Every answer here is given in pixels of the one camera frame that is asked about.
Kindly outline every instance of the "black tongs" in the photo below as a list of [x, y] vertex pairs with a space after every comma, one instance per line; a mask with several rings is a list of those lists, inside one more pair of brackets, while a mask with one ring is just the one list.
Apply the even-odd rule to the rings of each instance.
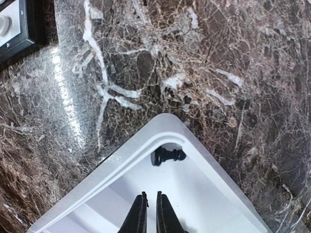
[[[145, 192], [138, 195], [118, 233], [146, 233], [148, 200]], [[183, 230], [174, 209], [165, 194], [157, 193], [156, 232], [187, 233]]]

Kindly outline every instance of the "white tray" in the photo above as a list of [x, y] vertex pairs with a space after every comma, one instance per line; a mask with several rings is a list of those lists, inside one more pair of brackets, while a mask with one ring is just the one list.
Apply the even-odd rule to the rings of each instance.
[[[152, 166], [159, 146], [182, 149], [184, 161]], [[156, 195], [166, 194], [189, 233], [272, 233], [251, 202], [174, 115], [152, 119], [35, 222], [28, 233], [117, 233], [136, 197], [149, 203], [147, 232], [156, 232]]]

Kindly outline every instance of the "dark brown marble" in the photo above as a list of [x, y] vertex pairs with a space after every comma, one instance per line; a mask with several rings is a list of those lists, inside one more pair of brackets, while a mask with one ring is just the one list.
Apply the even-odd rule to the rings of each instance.
[[54, 8], [50, 44], [0, 74], [0, 232], [25, 232], [163, 112], [184, 121], [273, 232], [310, 232], [307, 0]]

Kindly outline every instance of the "round knob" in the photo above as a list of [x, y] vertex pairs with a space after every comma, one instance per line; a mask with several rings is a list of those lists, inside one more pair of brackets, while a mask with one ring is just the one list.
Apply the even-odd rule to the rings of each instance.
[[10, 19], [7, 16], [0, 16], [0, 36], [4, 36], [9, 30]]

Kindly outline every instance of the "countertop surface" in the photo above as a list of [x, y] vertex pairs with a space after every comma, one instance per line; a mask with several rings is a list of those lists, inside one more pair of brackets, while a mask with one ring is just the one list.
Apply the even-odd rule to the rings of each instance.
[[143, 125], [178, 116], [276, 233], [309, 233], [307, 0], [44, 1], [0, 74], [0, 232], [24, 233]]

